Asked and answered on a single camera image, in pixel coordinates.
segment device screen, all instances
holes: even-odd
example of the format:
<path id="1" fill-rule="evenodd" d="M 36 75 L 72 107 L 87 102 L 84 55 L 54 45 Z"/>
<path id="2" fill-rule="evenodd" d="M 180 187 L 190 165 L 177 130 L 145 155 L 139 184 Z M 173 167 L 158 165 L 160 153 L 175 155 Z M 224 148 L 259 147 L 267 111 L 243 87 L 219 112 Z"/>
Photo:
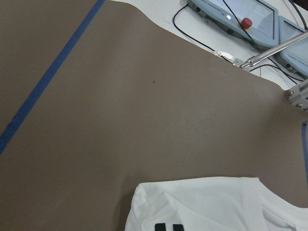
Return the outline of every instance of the device screen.
<path id="1" fill-rule="evenodd" d="M 230 12 L 222 0 L 211 0 L 211 2 Z M 273 9 L 258 0 L 226 0 L 226 3 L 240 21 L 249 18 L 253 23 L 253 28 L 270 38 L 274 38 Z"/>
<path id="2" fill-rule="evenodd" d="M 294 38 L 295 36 L 303 33 L 302 31 L 292 26 L 291 24 L 287 23 L 286 21 L 284 22 L 284 31 L 286 40 Z M 308 47 L 308 39 L 305 38 L 293 44 L 292 46 L 286 48 L 286 51 L 308 63 L 308 55 L 306 53 L 307 47 Z"/>

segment white shirt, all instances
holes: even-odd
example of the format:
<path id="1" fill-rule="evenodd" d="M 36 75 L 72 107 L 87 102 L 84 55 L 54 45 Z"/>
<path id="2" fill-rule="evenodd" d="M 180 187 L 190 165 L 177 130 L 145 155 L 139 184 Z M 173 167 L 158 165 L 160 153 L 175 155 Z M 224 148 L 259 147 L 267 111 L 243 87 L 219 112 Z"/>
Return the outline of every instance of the white shirt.
<path id="1" fill-rule="evenodd" d="M 308 208 L 295 207 L 258 178 L 212 177 L 142 183 L 133 196 L 125 231 L 155 224 L 185 231 L 308 231 Z"/>

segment emergency stop button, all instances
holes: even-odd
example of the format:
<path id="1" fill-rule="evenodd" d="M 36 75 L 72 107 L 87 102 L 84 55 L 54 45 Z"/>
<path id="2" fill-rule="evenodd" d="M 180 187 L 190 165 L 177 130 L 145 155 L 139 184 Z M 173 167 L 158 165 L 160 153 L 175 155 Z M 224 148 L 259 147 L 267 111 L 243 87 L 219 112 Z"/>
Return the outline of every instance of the emergency stop button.
<path id="1" fill-rule="evenodd" d="M 244 18 L 244 19 L 241 21 L 241 24 L 242 24 L 242 26 L 243 26 L 245 29 L 249 29 L 249 27 L 252 26 L 252 21 L 251 21 L 249 18 Z"/>

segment blue tape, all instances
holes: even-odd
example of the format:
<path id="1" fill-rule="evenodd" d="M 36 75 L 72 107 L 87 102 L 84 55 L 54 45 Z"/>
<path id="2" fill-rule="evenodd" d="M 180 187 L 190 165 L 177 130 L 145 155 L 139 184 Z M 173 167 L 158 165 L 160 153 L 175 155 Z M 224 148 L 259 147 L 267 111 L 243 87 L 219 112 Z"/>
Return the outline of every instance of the blue tape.
<path id="1" fill-rule="evenodd" d="M 304 160 L 305 160 L 305 168 L 306 168 L 306 179 L 307 179 L 307 184 L 308 184 L 307 123 L 308 122 L 305 122 L 302 125 L 302 142 L 303 142 Z"/>
<path id="2" fill-rule="evenodd" d="M 65 59 L 68 57 L 82 34 L 85 32 L 86 28 L 98 12 L 98 10 L 101 8 L 105 0 L 97 0 L 92 9 L 89 11 L 85 19 L 82 21 L 82 23 L 79 25 L 77 30 L 74 32 L 72 37 L 69 39 L 69 41 L 66 43 L 66 45 L 63 47 L 61 52 L 58 54 L 57 58 L 53 61 L 53 63 L 50 65 L 46 73 L 43 75 L 43 77 L 40 79 L 40 81 L 37 83 L 37 85 L 34 87 L 32 92 L 30 93 L 29 97 L 25 100 L 23 105 L 19 108 L 17 111 L 15 117 L 12 119 L 12 121 L 9 123 L 9 125 L 6 127 L 4 132 L 0 136 L 0 155 L 3 153 L 7 143 L 11 140 L 11 138 L 14 136 L 15 132 L 19 129 L 35 103 L 38 101 L 40 96 L 42 95 L 43 91 L 46 89 L 54 75 L 57 73 Z"/>

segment metal rod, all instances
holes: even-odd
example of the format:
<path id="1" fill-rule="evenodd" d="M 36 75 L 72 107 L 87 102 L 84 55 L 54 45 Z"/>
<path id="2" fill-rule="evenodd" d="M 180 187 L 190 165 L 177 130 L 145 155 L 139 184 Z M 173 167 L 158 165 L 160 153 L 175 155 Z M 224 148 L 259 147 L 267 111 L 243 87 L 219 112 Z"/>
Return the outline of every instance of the metal rod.
<path id="1" fill-rule="evenodd" d="M 267 50 L 267 51 L 265 51 L 265 52 L 263 52 L 259 55 L 256 55 L 255 57 L 247 60 L 244 64 L 240 65 L 239 68 L 243 69 L 243 68 L 248 67 L 248 66 L 252 67 L 252 66 L 258 64 L 259 62 L 261 62 L 262 60 L 270 57 L 271 55 L 276 54 L 276 53 L 282 51 L 283 49 L 285 49 L 285 48 L 293 45 L 294 43 L 297 43 L 297 42 L 299 42 L 299 41 L 301 41 L 301 40 L 303 40 L 307 37 L 308 37 L 308 31 L 306 31 L 306 32 L 294 37 L 294 38 L 287 40 L 286 42 L 278 45 L 277 47 L 271 48 L 271 49 L 269 49 L 269 50 Z"/>

